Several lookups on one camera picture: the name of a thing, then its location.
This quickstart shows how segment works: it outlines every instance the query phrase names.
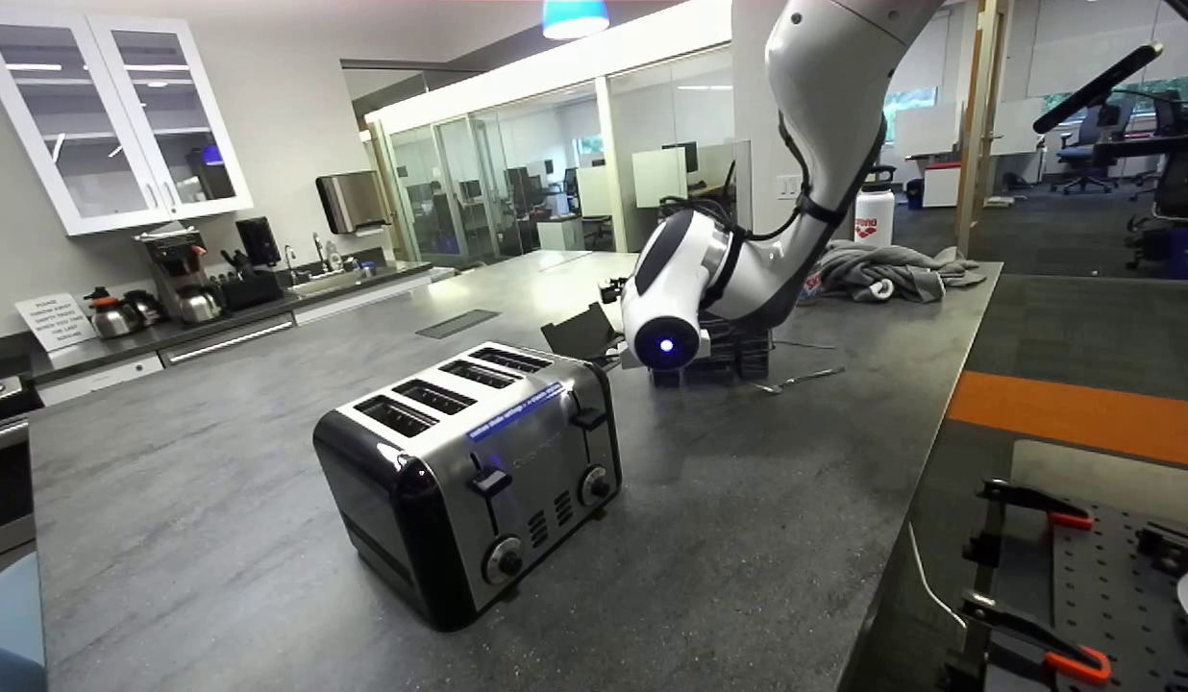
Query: drawer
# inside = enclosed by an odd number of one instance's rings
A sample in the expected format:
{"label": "drawer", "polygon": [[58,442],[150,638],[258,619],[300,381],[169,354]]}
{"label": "drawer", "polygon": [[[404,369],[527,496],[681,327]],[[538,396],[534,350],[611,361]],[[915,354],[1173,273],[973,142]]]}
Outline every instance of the drawer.
{"label": "drawer", "polygon": [[85,369],[85,373],[73,373],[73,377],[46,381],[46,384],[38,384],[38,396],[42,396],[46,408],[58,408],[65,400],[81,400],[88,392],[115,388],[115,384],[127,384],[127,381],[138,381],[138,377],[150,377],[150,373],[161,373],[158,354],[142,354],[142,358],[127,358],[127,361],[111,361],[111,365],[100,365],[100,369]]}

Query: blue light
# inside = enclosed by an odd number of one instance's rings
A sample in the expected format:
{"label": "blue light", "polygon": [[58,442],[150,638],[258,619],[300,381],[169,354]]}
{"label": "blue light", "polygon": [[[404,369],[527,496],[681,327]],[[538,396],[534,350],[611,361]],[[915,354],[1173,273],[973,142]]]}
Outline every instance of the blue light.
{"label": "blue light", "polygon": [[607,31],[604,0],[546,0],[542,23],[550,42]]}

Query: coffee maker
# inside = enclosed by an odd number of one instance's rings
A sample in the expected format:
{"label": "coffee maker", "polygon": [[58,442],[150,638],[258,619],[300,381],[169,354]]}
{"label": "coffee maker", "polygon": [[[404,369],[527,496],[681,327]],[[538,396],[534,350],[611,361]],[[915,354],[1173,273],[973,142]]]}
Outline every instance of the coffee maker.
{"label": "coffee maker", "polygon": [[204,235],[169,223],[135,235],[135,242],[150,258],[158,300],[173,323],[219,319],[219,300],[211,292],[211,281],[204,277],[204,254],[208,254]]}

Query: floor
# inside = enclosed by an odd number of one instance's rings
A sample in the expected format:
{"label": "floor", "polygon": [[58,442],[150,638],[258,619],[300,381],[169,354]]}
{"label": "floor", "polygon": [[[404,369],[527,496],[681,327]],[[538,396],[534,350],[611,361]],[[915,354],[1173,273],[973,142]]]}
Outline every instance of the floor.
{"label": "floor", "polygon": [[[1188,284],[1126,269],[1123,227],[1142,200],[1030,196],[988,211],[973,258],[1007,261],[984,315],[969,373],[1088,384],[1188,404]],[[900,211],[896,242],[942,250],[953,211]],[[946,419],[930,454],[911,527],[927,577],[957,604],[973,581],[961,546],[984,523],[980,481],[1011,469],[1015,434]],[[907,542],[896,542],[877,619],[857,642],[842,688],[938,688],[957,627],[923,596]]]}

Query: kitchen counter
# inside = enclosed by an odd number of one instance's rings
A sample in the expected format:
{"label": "kitchen counter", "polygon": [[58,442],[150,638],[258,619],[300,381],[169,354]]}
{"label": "kitchen counter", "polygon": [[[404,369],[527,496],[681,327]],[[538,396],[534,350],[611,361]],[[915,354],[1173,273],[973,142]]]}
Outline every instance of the kitchen counter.
{"label": "kitchen counter", "polygon": [[[777,396],[615,369],[623,496],[473,627],[354,554],[315,419],[596,300],[623,254],[527,254],[31,419],[50,688],[834,688],[996,284],[807,300]],[[419,331],[500,311],[450,338]]]}
{"label": "kitchen counter", "polygon": [[381,288],[381,284],[392,284],[392,281],[419,277],[427,269],[431,265],[419,261],[419,265],[404,265],[404,269],[377,273],[377,277],[327,273],[327,277],[311,277],[308,284],[292,284],[281,300],[254,304],[254,308],[219,315],[211,323],[192,323],[192,327],[158,323],[158,327],[150,327],[142,334],[123,334],[123,338],[111,338],[111,342],[85,342],[85,346],[54,358],[54,361],[42,350],[35,350],[27,381],[31,384],[46,384],[46,381],[58,381],[58,377],[100,369],[100,365],[119,361],[119,358],[158,354],[158,350],[204,342],[204,338],[215,338],[215,334],[227,334],[227,331],[238,331],[238,327],[254,327],[261,319],[292,315],[304,304],[323,304],[323,300],[334,300],[334,296]]}

